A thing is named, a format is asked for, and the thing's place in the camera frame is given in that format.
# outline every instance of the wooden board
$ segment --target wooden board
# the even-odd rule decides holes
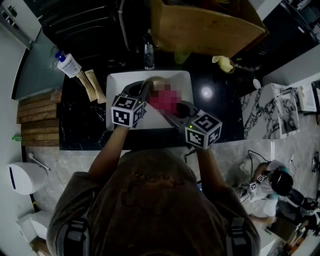
[[[29,135],[22,136],[22,141],[57,141],[57,140],[59,140],[59,133],[29,134]]]
[[[44,127],[59,127],[59,119],[34,121],[21,124],[21,130],[44,128]]]
[[[18,117],[16,120],[17,124],[23,124],[33,121],[55,119],[57,118],[57,111],[50,111],[45,113],[32,114],[27,116]]]
[[[36,102],[32,102],[32,103],[29,103],[29,104],[26,104],[23,106],[19,105],[18,112],[30,110],[30,109],[34,109],[34,108],[38,108],[38,107],[43,107],[43,106],[50,105],[50,104],[52,104],[52,101],[49,98],[49,99],[43,99],[43,100],[39,100]]]
[[[38,101],[42,101],[42,100],[49,100],[51,98],[51,94],[52,94],[52,91],[42,93],[42,94],[30,97],[30,98],[26,98],[24,100],[21,100],[21,101],[19,101],[19,107],[25,106],[25,105],[33,103],[33,102],[38,102]]]
[[[59,147],[59,140],[23,140],[21,145],[27,147]]]
[[[32,109],[28,109],[20,112],[18,111],[17,117],[21,118],[25,116],[30,116],[30,115],[45,113],[50,111],[57,111],[57,104],[53,103],[50,105],[40,106],[40,107],[36,107],[36,108],[32,108]]]
[[[21,129],[21,135],[31,135],[31,134],[58,134],[59,127],[43,127],[43,128],[31,128],[31,129]]]

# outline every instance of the white bottle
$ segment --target white bottle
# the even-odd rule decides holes
[[[81,66],[70,53],[64,56],[58,52],[56,58],[59,58],[57,68],[62,70],[69,78],[74,78],[81,71]]]

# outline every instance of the brown t-shirt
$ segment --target brown t-shirt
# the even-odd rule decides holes
[[[103,185],[86,172],[76,172],[48,229],[52,255],[57,254],[61,226],[81,217],[89,206],[90,255],[94,256],[226,255],[233,217],[244,218],[260,248],[258,232],[233,190],[227,188],[209,201],[192,170],[167,150],[124,155]]]

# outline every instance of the white sink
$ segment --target white sink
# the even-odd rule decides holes
[[[150,77],[159,76],[165,79],[170,78],[171,88],[181,91],[182,100],[194,103],[192,93],[191,78],[188,71],[182,70],[151,70],[151,71],[132,71],[122,73],[112,73],[106,78],[106,128],[113,131],[114,125],[111,120],[111,106],[116,95],[119,95],[123,89],[134,82],[144,81]],[[136,128],[140,129],[163,129],[172,126],[164,117],[149,104],[145,107],[146,114],[141,119]]]

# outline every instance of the black countertop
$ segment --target black countertop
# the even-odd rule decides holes
[[[216,143],[244,139],[244,126],[239,96],[235,90],[233,74],[223,73],[211,63],[210,56],[192,54],[183,65],[174,62],[172,53],[155,53],[155,70],[185,70],[190,73],[194,105],[213,113],[222,121],[222,131]],[[107,76],[112,73],[144,71],[143,56],[132,57],[124,67],[89,65],[106,92]],[[60,118],[59,139],[61,150],[101,150],[111,136],[106,129],[106,105],[90,102],[85,88],[77,78],[64,78],[62,100],[58,108]],[[205,100],[203,87],[213,91],[212,98]],[[156,149],[186,145],[185,139],[174,128],[130,130],[124,150]]]

